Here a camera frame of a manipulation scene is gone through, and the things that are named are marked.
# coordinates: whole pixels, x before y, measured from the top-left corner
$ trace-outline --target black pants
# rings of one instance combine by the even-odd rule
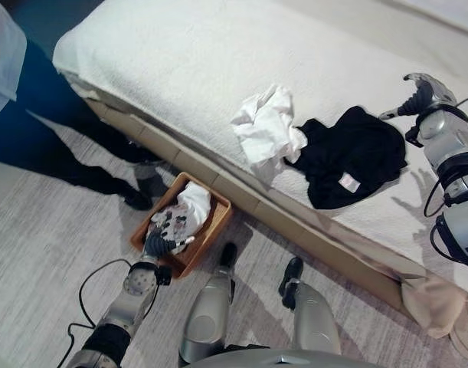
[[[28,40],[17,101],[0,112],[0,163],[62,179],[103,194],[126,194],[130,185],[106,170],[85,166],[57,134],[26,110],[70,127],[131,163],[140,161],[140,149],[97,115],[70,88],[44,52]]]

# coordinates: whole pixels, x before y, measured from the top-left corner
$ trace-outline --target bed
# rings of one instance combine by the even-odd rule
[[[396,107],[414,92],[401,80],[412,71],[468,97],[468,29],[394,4],[106,0],[59,40],[53,62],[107,123],[468,356],[468,268],[430,247],[422,207],[435,177],[420,149],[407,146],[398,180],[322,211],[300,172],[257,178],[229,124],[273,83],[291,90],[296,125]],[[414,119],[391,124],[405,133]]]

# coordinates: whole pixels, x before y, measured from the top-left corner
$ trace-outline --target black shoe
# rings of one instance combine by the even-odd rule
[[[146,211],[152,208],[152,201],[149,197],[135,189],[131,189],[123,197],[125,198],[125,203],[137,211]]]
[[[220,257],[220,266],[233,268],[237,260],[237,246],[234,243],[227,243]]]
[[[145,148],[139,148],[139,157],[139,163],[157,163],[159,161],[162,161],[160,157],[154,155],[152,152]]]
[[[290,259],[290,262],[288,262],[288,265],[286,266],[283,280],[281,281],[281,284],[278,287],[278,293],[280,293],[281,297],[285,296],[286,283],[292,278],[300,279],[300,276],[302,276],[302,272],[303,261],[298,257]]]

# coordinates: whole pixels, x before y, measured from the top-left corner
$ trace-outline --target mattress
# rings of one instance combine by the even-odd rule
[[[79,80],[83,97],[102,91],[154,117],[253,187],[296,203],[299,218],[344,246],[373,247],[368,263],[399,274],[414,263],[468,292],[468,268],[430,246],[434,220],[422,208],[436,177],[421,149],[407,146],[409,166],[371,197],[316,211],[294,169],[259,183],[229,124],[245,98],[273,83],[292,91],[296,125],[316,117],[331,126],[354,105],[375,115],[396,107],[415,91],[401,80],[413,71],[461,100],[468,34],[371,0],[106,0],[59,40],[54,64]],[[391,124],[405,133],[414,118]]]

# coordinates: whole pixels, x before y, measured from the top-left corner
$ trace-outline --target wooden basket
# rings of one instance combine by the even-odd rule
[[[188,182],[195,182],[210,192],[210,213],[203,226],[195,234],[195,240],[178,255],[167,254],[160,258],[161,265],[172,268],[172,277],[183,278],[199,263],[202,255],[220,234],[220,231],[232,216],[231,202],[186,172],[181,172],[172,186],[150,210],[143,222],[133,233],[130,243],[139,251],[143,250],[150,218],[168,205],[176,203],[176,196],[182,192]]]

